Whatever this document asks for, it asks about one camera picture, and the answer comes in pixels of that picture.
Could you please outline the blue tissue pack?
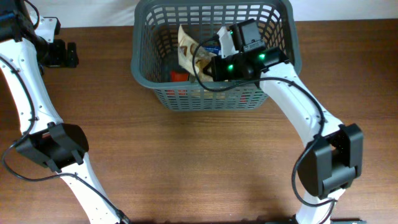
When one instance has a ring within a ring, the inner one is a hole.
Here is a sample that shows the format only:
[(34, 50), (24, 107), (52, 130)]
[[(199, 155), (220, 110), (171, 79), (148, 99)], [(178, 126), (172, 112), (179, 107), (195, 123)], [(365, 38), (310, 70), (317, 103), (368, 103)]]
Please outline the blue tissue pack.
[(204, 46), (204, 49), (215, 55), (221, 55), (221, 47), (219, 46)]

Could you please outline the beige snack bag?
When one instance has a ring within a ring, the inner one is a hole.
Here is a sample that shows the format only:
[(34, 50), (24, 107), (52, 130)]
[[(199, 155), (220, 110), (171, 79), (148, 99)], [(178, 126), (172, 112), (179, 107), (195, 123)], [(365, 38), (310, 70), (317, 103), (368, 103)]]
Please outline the beige snack bag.
[(191, 82), (196, 80), (193, 68), (197, 71), (199, 79), (203, 82), (212, 82), (213, 77), (203, 73), (203, 69), (211, 62), (211, 58), (216, 54), (208, 52), (204, 47), (200, 47), (195, 56), (195, 66), (192, 66), (193, 53), (198, 46), (198, 42), (191, 38), (180, 25), (178, 28), (178, 64), (190, 75)]

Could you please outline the orange spaghetti packet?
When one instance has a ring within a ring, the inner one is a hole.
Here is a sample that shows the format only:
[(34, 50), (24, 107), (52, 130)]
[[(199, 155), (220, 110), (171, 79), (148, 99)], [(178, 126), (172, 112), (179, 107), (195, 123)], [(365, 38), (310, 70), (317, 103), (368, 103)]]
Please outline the orange spaghetti packet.
[[(176, 72), (176, 71), (171, 71), (170, 72), (170, 80), (171, 82), (187, 82), (190, 81), (190, 74), (187, 72)], [(167, 90), (167, 93), (170, 95), (174, 95), (172, 90)], [(187, 90), (178, 90), (178, 95), (180, 96), (185, 96), (188, 95)], [(242, 96), (240, 99), (240, 103), (247, 103), (247, 98), (245, 96)]]

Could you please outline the grey plastic shopping basket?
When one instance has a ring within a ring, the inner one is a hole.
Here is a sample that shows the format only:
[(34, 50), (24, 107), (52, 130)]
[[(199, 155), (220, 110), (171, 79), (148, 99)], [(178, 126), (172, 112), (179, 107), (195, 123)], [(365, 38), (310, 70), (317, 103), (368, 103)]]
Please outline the grey plastic shopping basket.
[[(178, 28), (197, 42), (209, 39), (221, 27), (254, 19), (266, 46), (279, 47), (297, 73), (302, 59), (292, 5), (286, 0), (150, 0), (139, 1), (134, 11), (131, 72), (136, 82), (152, 89), (159, 101), (174, 111), (250, 110), (267, 95), (255, 85), (213, 93), (196, 81), (171, 82), (178, 64)], [(188, 95), (178, 95), (187, 90)], [(247, 103), (240, 103), (242, 96)]]

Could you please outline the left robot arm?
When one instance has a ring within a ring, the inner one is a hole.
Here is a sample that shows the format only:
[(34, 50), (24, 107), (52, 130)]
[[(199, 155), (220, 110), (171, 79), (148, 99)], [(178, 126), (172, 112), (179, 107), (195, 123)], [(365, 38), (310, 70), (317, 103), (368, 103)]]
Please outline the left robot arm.
[(70, 187), (91, 223), (130, 223), (108, 198), (91, 166), (83, 130), (63, 121), (44, 85), (45, 68), (75, 68), (76, 43), (56, 39), (57, 17), (31, 16), (30, 1), (1, 1), (1, 72), (15, 102), (21, 136), (10, 145)]

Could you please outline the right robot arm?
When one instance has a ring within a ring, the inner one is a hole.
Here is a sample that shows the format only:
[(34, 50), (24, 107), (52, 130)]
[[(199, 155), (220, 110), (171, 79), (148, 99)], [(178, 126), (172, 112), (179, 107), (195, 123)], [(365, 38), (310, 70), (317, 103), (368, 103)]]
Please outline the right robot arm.
[(254, 19), (221, 27), (211, 38), (220, 54), (203, 69), (213, 80), (234, 80), (234, 89), (256, 84), (271, 97), (301, 138), (303, 153), (291, 184), (302, 206), (293, 223), (331, 223), (338, 199), (361, 176), (364, 135), (329, 113), (299, 79), (288, 56), (267, 48)]

